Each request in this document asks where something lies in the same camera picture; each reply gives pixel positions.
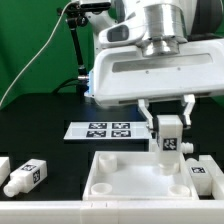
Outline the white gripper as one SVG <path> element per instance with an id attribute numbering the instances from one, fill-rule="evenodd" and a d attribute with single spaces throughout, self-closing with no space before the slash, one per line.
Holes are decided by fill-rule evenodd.
<path id="1" fill-rule="evenodd" d="M 190 127 L 195 96 L 224 94 L 224 39 L 188 42 L 176 55 L 150 58 L 135 46 L 105 49 L 95 59 L 91 84 L 95 101 L 103 107 L 138 101 L 150 130 L 149 101 L 182 98 L 184 122 Z"/>

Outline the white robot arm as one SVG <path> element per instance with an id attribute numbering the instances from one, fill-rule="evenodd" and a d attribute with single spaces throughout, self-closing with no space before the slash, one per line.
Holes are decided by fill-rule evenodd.
<path id="1" fill-rule="evenodd" d="M 93 28 L 88 96 L 101 107 L 136 104 L 148 127 L 153 102 L 224 94 L 222 0 L 78 0 Z"/>

